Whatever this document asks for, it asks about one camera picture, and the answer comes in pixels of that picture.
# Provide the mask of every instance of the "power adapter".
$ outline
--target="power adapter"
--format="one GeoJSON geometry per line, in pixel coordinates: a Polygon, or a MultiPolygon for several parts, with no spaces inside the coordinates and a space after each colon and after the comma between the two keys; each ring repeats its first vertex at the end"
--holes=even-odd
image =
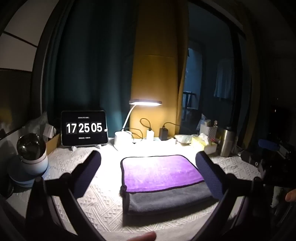
{"type": "Polygon", "coordinates": [[[168,129],[166,129],[165,127],[160,128],[158,138],[161,141],[166,141],[168,139],[168,129]]]}
{"type": "Polygon", "coordinates": [[[151,130],[151,128],[149,128],[149,130],[147,130],[146,140],[147,141],[154,141],[154,131],[151,130]]]}

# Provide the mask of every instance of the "hand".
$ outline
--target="hand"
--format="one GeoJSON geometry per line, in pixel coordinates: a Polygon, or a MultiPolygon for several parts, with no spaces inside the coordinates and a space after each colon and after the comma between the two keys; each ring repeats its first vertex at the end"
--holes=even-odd
{"type": "Polygon", "coordinates": [[[287,193],[285,200],[287,202],[296,202],[296,189],[287,193]]]}
{"type": "Polygon", "coordinates": [[[156,239],[155,232],[145,233],[142,236],[131,238],[128,241],[154,241],[156,239]]]}

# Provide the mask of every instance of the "cable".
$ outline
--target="cable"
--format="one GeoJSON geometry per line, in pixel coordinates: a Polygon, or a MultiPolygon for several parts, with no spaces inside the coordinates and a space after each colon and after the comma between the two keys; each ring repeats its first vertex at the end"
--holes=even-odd
{"type": "Polygon", "coordinates": [[[129,134],[130,134],[131,137],[133,138],[133,142],[134,142],[135,138],[133,137],[133,133],[129,133],[129,134]]]}
{"type": "Polygon", "coordinates": [[[134,134],[134,135],[140,137],[137,133],[132,132],[132,134],[134,134]]]}
{"type": "Polygon", "coordinates": [[[149,121],[148,119],[146,119],[146,118],[141,118],[141,119],[140,119],[140,123],[141,123],[141,125],[142,125],[142,126],[144,126],[144,127],[148,128],[148,130],[149,130],[149,131],[151,130],[151,123],[150,123],[150,121],[149,121]],[[149,127],[148,127],[148,126],[146,126],[146,125],[144,125],[144,124],[141,122],[141,120],[147,120],[147,121],[148,121],[148,123],[149,123],[149,127]]]}
{"type": "Polygon", "coordinates": [[[165,128],[165,124],[168,124],[168,123],[169,123],[169,124],[173,124],[173,125],[175,125],[175,126],[179,126],[179,127],[181,127],[180,125],[177,125],[177,124],[175,124],[175,123],[172,123],[172,122],[166,122],[166,123],[163,124],[163,128],[165,128]]]}
{"type": "Polygon", "coordinates": [[[141,132],[142,137],[140,137],[140,136],[139,136],[138,134],[136,134],[136,133],[134,133],[134,134],[137,135],[138,137],[140,137],[140,138],[141,138],[141,141],[142,141],[143,138],[144,138],[143,132],[142,132],[140,129],[137,129],[137,128],[130,128],[130,127],[125,127],[125,128],[123,128],[123,129],[133,129],[133,130],[138,130],[138,131],[141,132]]]}
{"type": "Polygon", "coordinates": [[[192,131],[191,129],[189,129],[188,127],[185,127],[185,126],[181,126],[181,125],[178,125],[178,124],[175,124],[175,123],[172,123],[172,122],[166,122],[166,123],[164,123],[163,124],[163,128],[165,128],[165,124],[173,124],[173,125],[175,125],[175,126],[179,126],[179,127],[182,127],[182,128],[185,128],[185,129],[187,129],[187,130],[189,130],[189,131],[192,131]]]}

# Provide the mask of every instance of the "desk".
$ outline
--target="desk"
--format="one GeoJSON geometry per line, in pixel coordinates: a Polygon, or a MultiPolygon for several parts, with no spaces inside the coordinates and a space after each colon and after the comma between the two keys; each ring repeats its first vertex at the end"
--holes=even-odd
{"type": "MultiPolygon", "coordinates": [[[[195,155],[198,150],[192,146],[182,146],[169,142],[154,141],[148,148],[145,140],[140,141],[125,152],[118,152],[112,144],[96,148],[77,148],[74,152],[69,149],[57,148],[49,155],[50,169],[45,179],[58,178],[64,172],[72,172],[77,164],[83,162],[92,150],[98,150],[102,156],[102,164],[96,172],[84,197],[77,201],[86,216],[100,231],[107,241],[127,240],[148,231],[156,231],[157,240],[186,241],[191,239],[202,227],[217,204],[204,210],[180,210],[180,212],[154,215],[149,217],[134,217],[125,220],[122,214],[122,199],[119,195],[121,186],[120,161],[129,156],[165,156],[183,155],[195,165],[195,155]]],[[[257,168],[242,161],[240,157],[222,158],[212,156],[212,161],[219,164],[226,173],[233,173],[238,178],[252,180],[260,176],[257,168]]],[[[14,193],[7,201],[21,215],[25,211],[30,190],[14,193]]],[[[67,230],[75,233],[64,211],[61,201],[54,197],[59,214],[67,230]]],[[[232,210],[234,216],[239,208],[241,198],[232,210]]]]}

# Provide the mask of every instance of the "lamp head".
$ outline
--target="lamp head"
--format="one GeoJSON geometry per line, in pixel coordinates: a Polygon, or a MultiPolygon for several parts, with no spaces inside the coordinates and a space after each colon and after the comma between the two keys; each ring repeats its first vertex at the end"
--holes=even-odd
{"type": "Polygon", "coordinates": [[[129,104],[133,105],[144,105],[144,106],[158,106],[161,105],[161,101],[155,101],[155,100],[141,100],[141,99],[133,99],[130,100],[129,104]]]}

